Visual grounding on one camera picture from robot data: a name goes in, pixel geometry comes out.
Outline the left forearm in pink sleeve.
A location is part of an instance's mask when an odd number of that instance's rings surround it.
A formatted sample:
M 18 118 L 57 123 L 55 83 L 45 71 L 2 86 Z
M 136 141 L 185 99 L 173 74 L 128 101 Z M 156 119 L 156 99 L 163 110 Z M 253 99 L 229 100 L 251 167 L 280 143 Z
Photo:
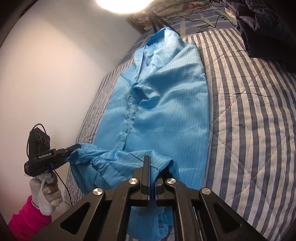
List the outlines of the left forearm in pink sleeve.
M 29 196 L 18 214 L 12 216 L 8 227 L 17 240 L 30 240 L 51 222 L 52 216 L 41 214 L 41 211 L 34 206 L 32 196 Z

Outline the left hand in grey glove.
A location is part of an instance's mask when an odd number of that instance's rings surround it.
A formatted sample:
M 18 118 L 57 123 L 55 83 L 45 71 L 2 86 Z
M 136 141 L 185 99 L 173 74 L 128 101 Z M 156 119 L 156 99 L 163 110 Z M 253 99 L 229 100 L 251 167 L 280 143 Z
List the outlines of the left hand in grey glove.
M 58 187 L 57 175 L 46 172 L 32 178 L 29 182 L 32 202 L 41 214 L 50 216 L 63 202 L 61 190 Z

